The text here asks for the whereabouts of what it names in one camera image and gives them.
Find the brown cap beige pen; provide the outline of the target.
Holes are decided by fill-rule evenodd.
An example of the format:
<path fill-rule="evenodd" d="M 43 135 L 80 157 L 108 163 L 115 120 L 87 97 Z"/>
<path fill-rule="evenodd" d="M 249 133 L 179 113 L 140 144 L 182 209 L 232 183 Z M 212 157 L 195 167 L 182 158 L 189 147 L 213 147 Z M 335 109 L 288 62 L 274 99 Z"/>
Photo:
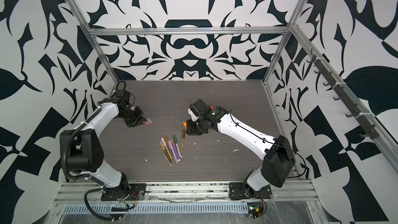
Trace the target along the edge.
<path fill-rule="evenodd" d="M 181 134 L 181 147 L 180 147 L 180 152 L 181 152 L 181 153 L 183 153 L 185 135 L 186 135 L 186 131 L 185 131 L 185 130 L 182 130 L 182 134 Z"/>

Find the purple highlighter pen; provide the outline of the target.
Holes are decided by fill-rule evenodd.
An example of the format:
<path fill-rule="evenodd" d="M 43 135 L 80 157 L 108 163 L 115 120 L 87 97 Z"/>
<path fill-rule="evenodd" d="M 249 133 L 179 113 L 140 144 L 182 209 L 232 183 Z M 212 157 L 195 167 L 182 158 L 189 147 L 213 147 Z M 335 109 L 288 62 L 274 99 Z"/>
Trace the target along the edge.
<path fill-rule="evenodd" d="M 179 163 L 181 161 L 181 158 L 178 153 L 177 146 L 175 145 L 175 143 L 172 140 L 169 140 L 169 146 L 171 147 L 171 150 L 173 152 L 173 156 L 174 156 L 176 162 Z"/>

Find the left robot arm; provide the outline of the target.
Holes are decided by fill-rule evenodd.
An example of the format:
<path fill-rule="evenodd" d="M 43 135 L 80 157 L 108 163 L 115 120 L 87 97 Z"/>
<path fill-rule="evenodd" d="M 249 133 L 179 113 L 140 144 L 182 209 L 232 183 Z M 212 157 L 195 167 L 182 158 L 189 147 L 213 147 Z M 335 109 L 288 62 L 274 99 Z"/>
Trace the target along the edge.
<path fill-rule="evenodd" d="M 78 127 L 61 133 L 61 168 L 68 180 L 87 178 L 104 188 L 126 187 L 125 175 L 105 161 L 99 137 L 115 118 L 123 119 L 129 128 L 147 121 L 143 111 L 130 102 L 132 95 L 125 89 L 116 90 L 99 101 L 93 114 Z"/>

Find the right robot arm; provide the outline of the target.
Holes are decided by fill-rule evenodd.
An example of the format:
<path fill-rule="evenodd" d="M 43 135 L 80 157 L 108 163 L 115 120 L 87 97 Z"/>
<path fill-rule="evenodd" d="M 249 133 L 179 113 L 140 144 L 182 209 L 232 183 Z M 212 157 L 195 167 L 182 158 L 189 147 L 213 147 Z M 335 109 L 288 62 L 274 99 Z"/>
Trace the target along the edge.
<path fill-rule="evenodd" d="M 269 185 L 278 188 L 284 185 L 295 165 L 293 149 L 284 136 L 264 134 L 238 120 L 230 111 L 207 105 L 201 99 L 190 105 L 188 113 L 191 116 L 187 120 L 188 135 L 203 135 L 212 129 L 238 141 L 262 160 L 262 167 L 246 179 L 249 189 L 260 191 Z"/>

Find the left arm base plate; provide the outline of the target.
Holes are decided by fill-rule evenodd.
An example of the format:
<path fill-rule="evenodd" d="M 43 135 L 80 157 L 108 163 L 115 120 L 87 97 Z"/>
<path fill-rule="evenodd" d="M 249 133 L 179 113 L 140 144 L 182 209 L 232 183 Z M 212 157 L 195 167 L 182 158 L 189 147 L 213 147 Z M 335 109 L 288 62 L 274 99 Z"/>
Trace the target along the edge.
<path fill-rule="evenodd" d="M 118 201 L 123 199 L 125 201 L 135 201 L 143 198 L 146 194 L 146 184 L 129 184 L 127 187 L 122 189 L 121 187 L 116 188 L 105 188 L 103 190 L 101 200 L 102 201 Z"/>

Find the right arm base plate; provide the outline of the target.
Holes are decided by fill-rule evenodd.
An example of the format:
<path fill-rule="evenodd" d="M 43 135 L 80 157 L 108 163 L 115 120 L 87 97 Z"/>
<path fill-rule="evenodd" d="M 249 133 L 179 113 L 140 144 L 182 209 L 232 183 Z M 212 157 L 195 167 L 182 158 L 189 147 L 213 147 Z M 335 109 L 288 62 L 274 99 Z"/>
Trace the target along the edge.
<path fill-rule="evenodd" d="M 247 183 L 229 183 L 229 198 L 234 201 L 246 199 L 271 199 L 272 190 L 270 186 L 255 191 Z"/>

